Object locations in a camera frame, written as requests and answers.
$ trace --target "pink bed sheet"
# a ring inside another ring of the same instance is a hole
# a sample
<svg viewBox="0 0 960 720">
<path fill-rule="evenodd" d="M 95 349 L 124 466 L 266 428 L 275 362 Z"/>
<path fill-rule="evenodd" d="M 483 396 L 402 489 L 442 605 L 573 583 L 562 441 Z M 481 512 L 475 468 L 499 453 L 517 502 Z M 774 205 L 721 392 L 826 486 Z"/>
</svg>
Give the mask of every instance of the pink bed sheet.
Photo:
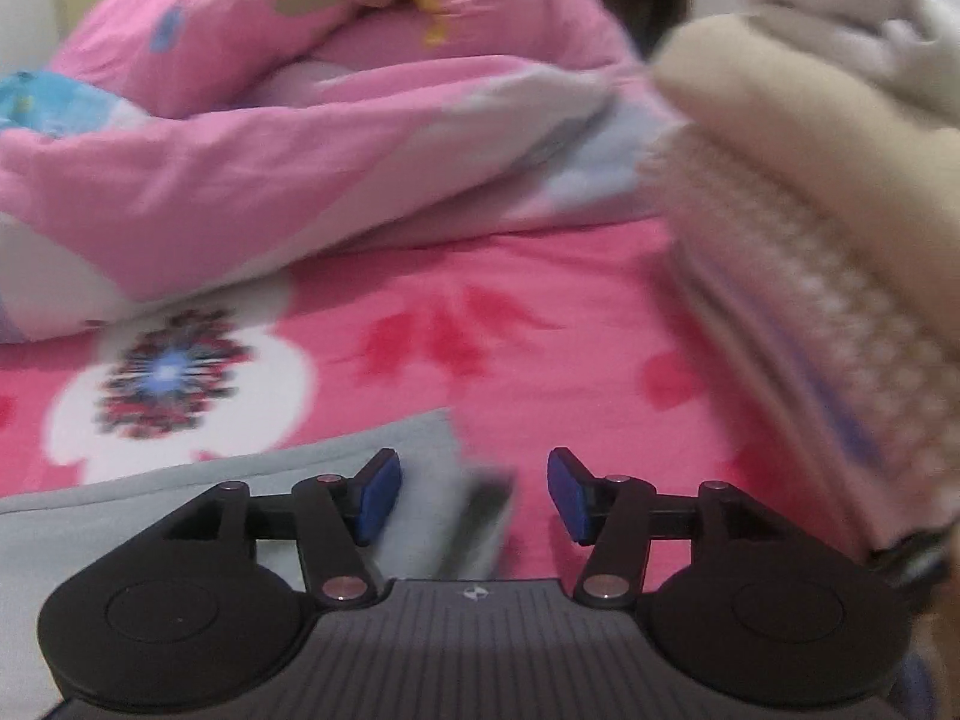
<svg viewBox="0 0 960 720">
<path fill-rule="evenodd" d="M 316 258 L 137 322 L 0 347 L 0 494 L 447 408 L 467 456 L 517 476 L 509 576 L 569 581 L 583 564 L 546 490 L 556 445 L 664 493 L 729 480 L 842 543 L 680 303 L 668 243 L 649 220 Z M 683 555 L 655 549 L 648 581 Z"/>
</svg>

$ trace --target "gray cloth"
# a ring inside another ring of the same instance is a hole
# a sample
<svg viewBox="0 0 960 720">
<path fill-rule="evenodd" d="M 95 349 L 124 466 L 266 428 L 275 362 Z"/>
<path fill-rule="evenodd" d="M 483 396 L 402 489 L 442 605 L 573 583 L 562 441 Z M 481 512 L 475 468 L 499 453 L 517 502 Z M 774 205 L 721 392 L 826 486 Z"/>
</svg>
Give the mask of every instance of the gray cloth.
<svg viewBox="0 0 960 720">
<path fill-rule="evenodd" d="M 442 412 L 316 445 L 0 499 L 0 718 L 37 720 L 59 699 L 35 624 L 62 581 L 210 485 L 241 479 L 254 495 L 289 493 L 319 473 L 352 476 L 386 446 L 400 455 L 403 485 L 373 547 L 380 574 L 488 579 L 503 543 L 510 485 L 459 465 L 459 445 Z M 292 543 L 261 543 L 258 562 L 302 589 Z"/>
</svg>

